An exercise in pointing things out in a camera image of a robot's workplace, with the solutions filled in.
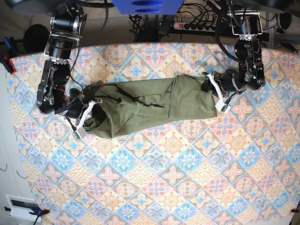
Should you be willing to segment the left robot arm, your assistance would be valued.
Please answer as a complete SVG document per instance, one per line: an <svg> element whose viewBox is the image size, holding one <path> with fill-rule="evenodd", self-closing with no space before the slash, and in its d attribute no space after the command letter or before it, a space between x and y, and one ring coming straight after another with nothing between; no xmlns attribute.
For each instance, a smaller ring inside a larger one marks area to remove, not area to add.
<svg viewBox="0 0 300 225"><path fill-rule="evenodd" d="M265 85L265 77L262 45L258 38L263 33L259 11L234 4L231 0L218 3L208 0L207 5L218 15L215 29L218 46L228 58L238 63L238 71L228 69L224 73L213 73L214 81L224 93L260 89ZM238 37L235 55L230 54L220 41L219 36L228 28Z"/></svg>

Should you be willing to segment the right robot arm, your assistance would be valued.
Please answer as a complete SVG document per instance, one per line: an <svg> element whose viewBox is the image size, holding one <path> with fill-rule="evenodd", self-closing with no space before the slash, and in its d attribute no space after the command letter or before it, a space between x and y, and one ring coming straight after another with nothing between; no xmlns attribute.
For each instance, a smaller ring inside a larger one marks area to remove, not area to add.
<svg viewBox="0 0 300 225"><path fill-rule="evenodd" d="M78 118L84 97L78 89L71 89L67 95L65 86L71 77L71 51L79 47L87 19L82 4L77 0L7 0L6 4L16 13L45 13L51 17L44 50L48 58L38 85L36 105L44 114Z"/></svg>

